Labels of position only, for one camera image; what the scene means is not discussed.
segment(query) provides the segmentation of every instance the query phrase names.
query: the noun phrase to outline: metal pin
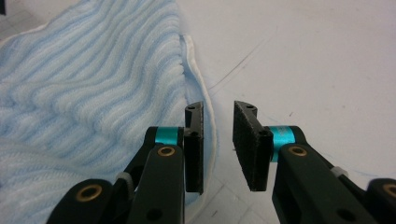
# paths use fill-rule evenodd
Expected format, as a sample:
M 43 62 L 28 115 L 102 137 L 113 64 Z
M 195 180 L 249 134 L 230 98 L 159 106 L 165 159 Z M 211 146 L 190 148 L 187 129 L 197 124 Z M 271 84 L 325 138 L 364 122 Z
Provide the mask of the metal pin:
M 396 198 L 396 184 L 385 184 L 383 188 L 388 195 Z
M 164 157 L 172 156 L 173 154 L 175 154 L 175 152 L 175 149 L 172 147 L 161 147 L 160 149 L 158 149 L 158 155 Z
M 89 185 L 78 191 L 76 200 L 81 203 L 86 203 L 97 198 L 101 193 L 102 187 L 100 185 Z
M 291 154 L 301 157 L 306 156 L 307 154 L 306 150 L 301 147 L 289 147 L 289 152 Z

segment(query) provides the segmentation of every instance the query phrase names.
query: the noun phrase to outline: screw hole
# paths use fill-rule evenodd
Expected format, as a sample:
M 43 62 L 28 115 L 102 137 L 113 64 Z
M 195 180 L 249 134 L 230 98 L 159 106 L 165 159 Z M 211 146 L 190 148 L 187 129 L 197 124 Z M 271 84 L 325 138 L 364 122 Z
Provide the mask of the screw hole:
M 353 213 L 349 212 L 346 209 L 338 209 L 337 215 L 345 221 L 350 221 L 350 222 L 356 221 L 355 215 L 353 215 Z
M 293 152 L 298 153 L 298 154 L 304 153 L 304 151 L 303 151 L 302 149 L 300 149 L 300 148 L 295 148 L 295 149 L 293 150 Z
M 147 212 L 147 219 L 150 221 L 156 221 L 163 216 L 163 211 L 157 208 L 152 208 Z
M 83 191 L 81 193 L 81 196 L 85 197 L 85 198 L 89 198 L 92 195 L 95 195 L 96 192 L 97 192 L 97 189 L 86 189 L 85 191 Z
M 172 149 L 170 149 L 170 148 L 165 148 L 165 149 L 163 149 L 162 151 L 161 151 L 161 153 L 163 153 L 163 154 L 169 154 L 169 153 L 171 153 L 172 152 Z

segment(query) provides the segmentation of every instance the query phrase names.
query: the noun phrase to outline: fabric fold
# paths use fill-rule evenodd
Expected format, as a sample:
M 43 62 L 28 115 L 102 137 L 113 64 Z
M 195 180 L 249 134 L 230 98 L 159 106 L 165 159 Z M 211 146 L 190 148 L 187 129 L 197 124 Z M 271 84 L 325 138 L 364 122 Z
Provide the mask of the fabric fold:
M 209 179 L 213 109 L 179 34 L 174 1 L 85 0 L 0 48 L 2 223 L 45 223 L 78 182 L 114 182 L 149 126 L 184 126 L 196 101 Z M 204 199 L 186 195 L 191 207 Z

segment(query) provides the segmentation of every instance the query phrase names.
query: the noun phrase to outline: white table surface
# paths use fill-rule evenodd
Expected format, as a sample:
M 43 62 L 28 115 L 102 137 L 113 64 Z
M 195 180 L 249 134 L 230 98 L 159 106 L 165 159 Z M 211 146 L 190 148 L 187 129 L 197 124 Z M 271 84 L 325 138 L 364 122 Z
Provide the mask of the white table surface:
M 250 192 L 233 151 L 233 101 L 262 125 L 297 125 L 366 189 L 396 178 L 395 1 L 177 1 L 182 32 L 219 126 L 219 155 L 194 223 L 278 223 L 269 189 Z

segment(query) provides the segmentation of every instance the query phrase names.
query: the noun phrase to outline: blue striped towel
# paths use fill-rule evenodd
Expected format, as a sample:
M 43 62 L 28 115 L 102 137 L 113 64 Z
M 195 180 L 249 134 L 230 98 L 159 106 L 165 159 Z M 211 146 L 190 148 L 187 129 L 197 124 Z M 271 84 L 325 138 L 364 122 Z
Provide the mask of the blue striped towel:
M 147 127 L 183 126 L 196 101 L 205 101 L 207 183 L 213 110 L 171 0 L 84 0 L 9 39 L 0 48 L 1 223 L 45 223 L 77 182 L 114 182 Z M 205 196 L 186 197 L 188 221 Z

